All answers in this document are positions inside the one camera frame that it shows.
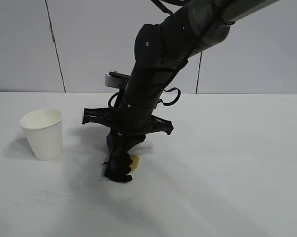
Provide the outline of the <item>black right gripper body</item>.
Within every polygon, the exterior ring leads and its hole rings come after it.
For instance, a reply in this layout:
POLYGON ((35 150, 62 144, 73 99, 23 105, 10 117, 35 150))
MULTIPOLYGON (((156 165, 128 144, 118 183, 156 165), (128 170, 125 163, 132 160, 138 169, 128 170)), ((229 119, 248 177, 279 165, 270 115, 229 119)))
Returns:
POLYGON ((123 136, 144 135, 156 132, 165 132, 171 134, 173 124, 154 116, 152 111, 156 108, 133 107, 132 104, 122 104, 116 100, 112 105, 112 98, 108 101, 105 108, 89 109, 85 108, 82 115, 82 124, 98 123, 109 127, 123 136))

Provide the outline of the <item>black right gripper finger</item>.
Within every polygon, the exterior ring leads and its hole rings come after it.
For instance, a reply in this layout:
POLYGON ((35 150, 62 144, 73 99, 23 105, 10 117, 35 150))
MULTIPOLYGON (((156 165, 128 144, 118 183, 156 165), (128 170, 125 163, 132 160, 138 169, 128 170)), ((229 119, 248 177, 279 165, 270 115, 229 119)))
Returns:
POLYGON ((136 135, 136 136, 126 136, 123 138, 123 150, 128 152, 134 146, 142 143, 145 141, 146 136, 143 135, 136 135))
POLYGON ((110 156, 119 156, 122 153, 123 138, 115 134, 106 136, 106 143, 110 156))

